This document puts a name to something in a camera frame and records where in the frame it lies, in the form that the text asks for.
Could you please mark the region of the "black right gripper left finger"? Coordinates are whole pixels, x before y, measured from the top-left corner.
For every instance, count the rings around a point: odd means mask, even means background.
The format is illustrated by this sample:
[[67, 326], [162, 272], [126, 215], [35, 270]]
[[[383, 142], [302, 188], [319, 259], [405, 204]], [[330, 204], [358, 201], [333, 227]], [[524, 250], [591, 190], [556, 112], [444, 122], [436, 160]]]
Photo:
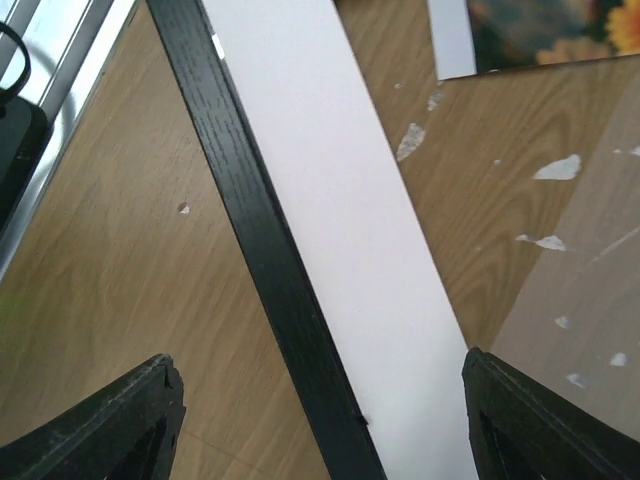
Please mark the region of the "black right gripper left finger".
[[1, 448], [3, 479], [168, 479], [184, 384], [155, 355], [56, 418]]

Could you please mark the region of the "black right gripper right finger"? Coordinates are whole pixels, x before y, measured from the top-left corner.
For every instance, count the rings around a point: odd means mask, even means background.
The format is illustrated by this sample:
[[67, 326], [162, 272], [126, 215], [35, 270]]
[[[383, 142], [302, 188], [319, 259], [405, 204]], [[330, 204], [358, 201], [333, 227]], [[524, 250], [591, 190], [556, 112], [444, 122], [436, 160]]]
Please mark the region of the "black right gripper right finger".
[[481, 479], [637, 479], [639, 442], [491, 353], [466, 355], [469, 441]]

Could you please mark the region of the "black picture frame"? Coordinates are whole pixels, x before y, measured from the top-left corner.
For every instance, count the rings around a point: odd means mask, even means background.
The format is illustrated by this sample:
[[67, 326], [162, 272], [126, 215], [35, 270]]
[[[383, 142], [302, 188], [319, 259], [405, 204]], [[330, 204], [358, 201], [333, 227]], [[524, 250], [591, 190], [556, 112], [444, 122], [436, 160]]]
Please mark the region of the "black picture frame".
[[368, 425], [204, 5], [151, 1], [148, 7], [328, 473], [382, 479]]

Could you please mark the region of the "white photo mat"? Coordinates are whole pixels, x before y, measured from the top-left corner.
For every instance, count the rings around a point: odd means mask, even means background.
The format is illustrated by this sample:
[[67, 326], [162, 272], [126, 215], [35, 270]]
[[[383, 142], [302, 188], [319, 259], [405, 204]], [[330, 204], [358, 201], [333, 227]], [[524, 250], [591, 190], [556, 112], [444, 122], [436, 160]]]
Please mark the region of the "white photo mat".
[[330, 1], [208, 1], [386, 475], [473, 479], [467, 347]]

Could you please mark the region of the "clear acrylic sheet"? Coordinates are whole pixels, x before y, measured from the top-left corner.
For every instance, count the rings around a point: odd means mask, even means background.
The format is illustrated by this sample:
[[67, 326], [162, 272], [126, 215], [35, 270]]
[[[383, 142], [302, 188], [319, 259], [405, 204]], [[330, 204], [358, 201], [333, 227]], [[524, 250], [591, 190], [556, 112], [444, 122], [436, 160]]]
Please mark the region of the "clear acrylic sheet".
[[639, 434], [639, 60], [437, 77], [424, 1], [339, 15], [466, 342]]

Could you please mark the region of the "sunflower photo print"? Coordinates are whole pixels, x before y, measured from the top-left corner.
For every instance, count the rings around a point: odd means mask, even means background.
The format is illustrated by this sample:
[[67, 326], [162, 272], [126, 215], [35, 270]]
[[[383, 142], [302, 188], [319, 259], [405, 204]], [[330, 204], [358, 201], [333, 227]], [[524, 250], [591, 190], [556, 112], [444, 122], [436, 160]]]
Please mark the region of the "sunflower photo print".
[[639, 53], [639, 3], [432, 0], [440, 80]]

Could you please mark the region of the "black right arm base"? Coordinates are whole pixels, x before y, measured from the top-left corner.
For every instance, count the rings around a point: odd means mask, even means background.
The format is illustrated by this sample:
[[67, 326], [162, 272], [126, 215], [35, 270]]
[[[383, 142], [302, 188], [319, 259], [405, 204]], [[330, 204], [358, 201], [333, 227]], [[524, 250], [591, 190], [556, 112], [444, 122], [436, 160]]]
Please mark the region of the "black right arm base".
[[50, 136], [36, 105], [15, 98], [1, 107], [1, 232], [11, 220]]

